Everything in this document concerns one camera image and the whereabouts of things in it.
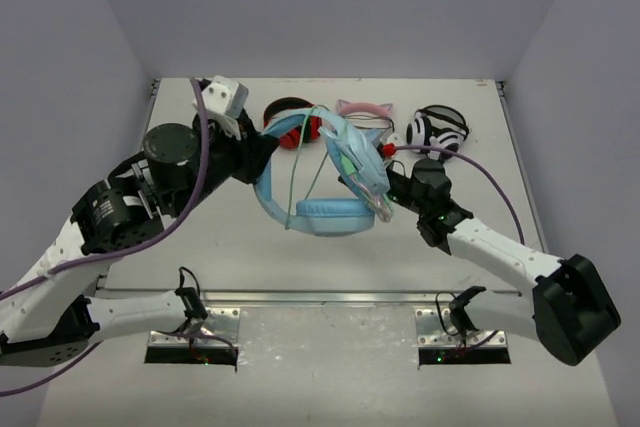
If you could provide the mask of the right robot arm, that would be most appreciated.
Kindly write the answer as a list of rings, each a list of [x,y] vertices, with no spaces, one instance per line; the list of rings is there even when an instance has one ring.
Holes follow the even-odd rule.
[[[621,325],[596,266],[575,254],[557,257],[527,247],[485,225],[451,197],[444,167],[427,158],[409,176],[387,172],[390,197],[415,213],[427,245],[483,268],[515,289],[500,294],[472,286],[449,302],[460,339],[505,331],[539,342],[558,361],[578,365]]]

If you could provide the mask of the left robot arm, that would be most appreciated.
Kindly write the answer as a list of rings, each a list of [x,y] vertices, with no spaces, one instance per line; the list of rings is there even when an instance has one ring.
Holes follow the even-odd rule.
[[[95,298],[92,288],[114,263],[158,243],[165,217],[185,217],[229,178],[257,180],[278,141],[247,115],[239,126],[231,137],[210,121],[203,150],[199,123],[160,124],[139,153],[86,191],[41,259],[1,295],[2,365],[56,366],[109,338],[186,334],[204,322],[194,287],[119,301]]]

